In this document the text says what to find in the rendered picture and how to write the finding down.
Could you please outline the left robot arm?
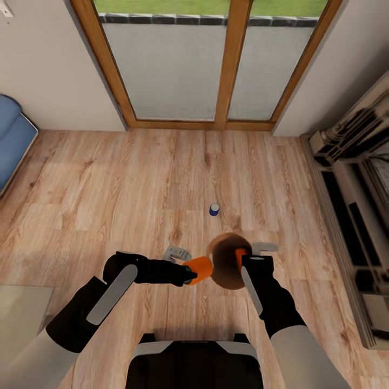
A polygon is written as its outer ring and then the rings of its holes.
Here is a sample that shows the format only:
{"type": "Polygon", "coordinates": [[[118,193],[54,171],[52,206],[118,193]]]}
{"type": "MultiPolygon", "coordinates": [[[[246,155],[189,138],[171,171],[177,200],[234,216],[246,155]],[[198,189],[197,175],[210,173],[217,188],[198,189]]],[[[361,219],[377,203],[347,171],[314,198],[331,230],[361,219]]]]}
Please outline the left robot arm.
{"type": "Polygon", "coordinates": [[[17,358],[0,372],[0,389],[57,389],[79,353],[130,285],[168,284],[182,287],[198,274],[176,260],[190,262],[191,254],[168,246],[162,260],[117,251],[105,263],[103,280],[95,276],[79,288],[53,321],[17,358]]]}

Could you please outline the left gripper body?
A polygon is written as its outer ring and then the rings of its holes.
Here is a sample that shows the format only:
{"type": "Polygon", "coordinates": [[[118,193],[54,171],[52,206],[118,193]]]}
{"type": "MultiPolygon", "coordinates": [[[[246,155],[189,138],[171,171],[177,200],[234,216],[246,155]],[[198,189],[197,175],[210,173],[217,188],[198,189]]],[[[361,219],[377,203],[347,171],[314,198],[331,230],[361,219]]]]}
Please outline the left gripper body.
{"type": "Polygon", "coordinates": [[[157,275],[152,284],[168,284],[182,287],[184,285],[184,277],[186,267],[183,265],[174,264],[170,261],[155,260],[157,263],[157,275]]]}

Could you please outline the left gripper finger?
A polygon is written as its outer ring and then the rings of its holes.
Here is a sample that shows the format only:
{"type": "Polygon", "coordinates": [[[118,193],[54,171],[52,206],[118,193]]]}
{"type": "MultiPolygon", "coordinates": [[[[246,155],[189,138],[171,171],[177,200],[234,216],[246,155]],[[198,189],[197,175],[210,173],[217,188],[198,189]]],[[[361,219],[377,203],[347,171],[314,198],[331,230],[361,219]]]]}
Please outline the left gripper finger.
{"type": "Polygon", "coordinates": [[[198,274],[190,271],[185,271],[184,281],[197,278],[198,274]]]}

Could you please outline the trash can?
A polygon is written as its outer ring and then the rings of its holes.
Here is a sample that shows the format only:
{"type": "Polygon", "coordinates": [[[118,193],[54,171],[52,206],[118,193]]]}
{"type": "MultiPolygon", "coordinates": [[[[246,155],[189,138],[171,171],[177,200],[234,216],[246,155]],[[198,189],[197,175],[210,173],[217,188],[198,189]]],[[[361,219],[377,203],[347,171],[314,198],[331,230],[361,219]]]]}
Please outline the trash can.
{"type": "Polygon", "coordinates": [[[249,255],[253,255],[252,245],[235,233],[217,236],[207,248],[205,257],[209,258],[212,254],[213,272],[210,276],[216,284],[227,290],[240,290],[245,287],[234,256],[234,250],[238,247],[246,247],[249,255]]]}

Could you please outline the can of soda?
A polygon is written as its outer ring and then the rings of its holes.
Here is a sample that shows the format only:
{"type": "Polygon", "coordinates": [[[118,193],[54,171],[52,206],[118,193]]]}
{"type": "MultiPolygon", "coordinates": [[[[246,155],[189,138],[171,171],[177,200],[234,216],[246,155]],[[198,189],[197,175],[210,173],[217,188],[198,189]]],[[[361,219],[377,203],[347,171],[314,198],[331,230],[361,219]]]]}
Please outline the can of soda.
{"type": "Polygon", "coordinates": [[[184,285],[193,286],[203,279],[209,277],[213,272],[212,261],[207,257],[199,257],[192,259],[190,262],[182,264],[186,267],[186,271],[197,273],[197,278],[190,279],[184,282],[184,285]]]}
{"type": "Polygon", "coordinates": [[[210,210],[209,210],[209,214],[211,216],[216,216],[218,214],[218,212],[219,212],[219,208],[220,207],[219,207],[218,204],[216,204],[216,203],[212,204],[211,207],[210,207],[210,210]]]}
{"type": "Polygon", "coordinates": [[[236,262],[238,264],[239,271],[241,272],[242,268],[242,255],[249,255],[246,247],[238,247],[234,250],[234,256],[236,256],[236,262]]]}

